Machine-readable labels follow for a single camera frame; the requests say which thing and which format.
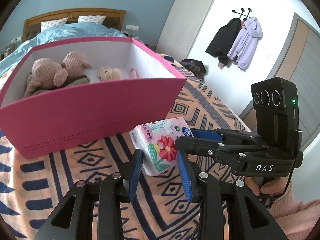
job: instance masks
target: bed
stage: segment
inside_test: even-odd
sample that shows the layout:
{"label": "bed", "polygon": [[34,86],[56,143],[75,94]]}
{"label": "bed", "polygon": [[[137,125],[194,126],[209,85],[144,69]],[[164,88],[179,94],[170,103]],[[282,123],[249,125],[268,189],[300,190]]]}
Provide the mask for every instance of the bed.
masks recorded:
{"label": "bed", "polygon": [[74,8],[59,10],[54,12],[49,12],[41,14],[29,19],[24,22],[23,32],[22,32],[22,42],[30,40],[37,36],[41,31],[41,23],[44,21],[52,21],[63,18],[68,18],[67,24],[77,23],[80,15],[101,15],[105,16],[105,20],[102,23],[107,28],[117,29],[121,31],[123,24],[125,10],[114,10],[105,8]]}
{"label": "bed", "polygon": [[[173,58],[160,56],[187,77],[167,118],[183,116],[192,128],[247,129],[190,71]],[[9,75],[10,69],[2,75],[2,82]],[[0,130],[0,213],[18,239],[33,239],[52,209],[76,181],[103,180],[118,171],[133,152],[133,144],[126,132],[26,160]],[[244,179],[234,176],[228,166],[215,163],[212,158],[192,156],[190,159],[220,180],[233,183]],[[93,239],[97,233],[98,207],[99,203],[96,203]],[[185,198],[176,167],[158,177],[147,176],[142,171],[137,198],[130,204],[121,204],[124,239],[190,239],[199,221],[199,207],[199,204],[188,203]]]}

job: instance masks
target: person's arm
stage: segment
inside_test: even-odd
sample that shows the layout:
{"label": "person's arm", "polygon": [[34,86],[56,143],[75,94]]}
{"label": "person's arm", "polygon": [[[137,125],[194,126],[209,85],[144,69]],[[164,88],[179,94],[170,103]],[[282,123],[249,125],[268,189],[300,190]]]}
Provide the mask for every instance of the person's arm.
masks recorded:
{"label": "person's arm", "polygon": [[[246,178],[249,188],[256,194],[280,194],[288,178],[277,178],[266,183],[261,189],[252,178]],[[298,203],[291,184],[285,194],[276,199],[269,209],[289,240],[305,240],[320,216],[320,200]]]}

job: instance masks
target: bed sheet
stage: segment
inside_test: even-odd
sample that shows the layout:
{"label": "bed sheet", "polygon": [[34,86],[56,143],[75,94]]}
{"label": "bed sheet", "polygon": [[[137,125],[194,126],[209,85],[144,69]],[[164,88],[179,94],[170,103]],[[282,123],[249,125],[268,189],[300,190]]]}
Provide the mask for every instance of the bed sheet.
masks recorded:
{"label": "bed sheet", "polygon": [[[246,129],[205,84],[178,62],[171,61],[187,77],[187,82],[167,118],[183,116],[192,128]],[[0,213],[17,239],[33,239],[74,183],[103,180],[130,160],[133,152],[126,132],[26,160],[0,131]],[[215,163],[212,158],[190,159],[222,181],[233,183],[244,179],[234,176],[228,166]],[[98,206],[96,203],[94,208],[93,239],[97,233]],[[137,198],[130,204],[121,204],[124,239],[191,239],[199,221],[199,208],[199,203],[191,204],[184,196],[177,167],[158,177],[142,171]]]}

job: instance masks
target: stuffed toy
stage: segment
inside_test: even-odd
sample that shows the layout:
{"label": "stuffed toy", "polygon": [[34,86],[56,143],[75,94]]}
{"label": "stuffed toy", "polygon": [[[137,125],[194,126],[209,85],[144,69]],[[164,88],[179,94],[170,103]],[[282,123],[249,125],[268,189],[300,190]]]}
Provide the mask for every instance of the stuffed toy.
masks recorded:
{"label": "stuffed toy", "polygon": [[100,68],[98,69],[97,76],[101,81],[120,80],[121,70],[118,68]]}
{"label": "stuffed toy", "polygon": [[92,65],[85,60],[84,54],[76,51],[70,52],[61,64],[49,58],[38,59],[33,63],[24,98],[39,89],[60,87],[67,78],[74,79],[83,75],[86,68],[92,68]]}

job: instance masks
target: pink plush toy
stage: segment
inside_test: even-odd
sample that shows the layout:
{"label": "pink plush toy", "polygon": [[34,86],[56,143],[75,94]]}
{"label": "pink plush toy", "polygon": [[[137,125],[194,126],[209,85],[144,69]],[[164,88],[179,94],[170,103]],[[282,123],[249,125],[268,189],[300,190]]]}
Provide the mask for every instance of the pink plush toy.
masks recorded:
{"label": "pink plush toy", "polygon": [[49,58],[36,60],[32,66],[32,74],[27,81],[24,98],[31,96],[37,89],[54,89],[60,87],[67,78],[76,78],[84,74],[92,65],[80,52],[70,52],[61,64]]}

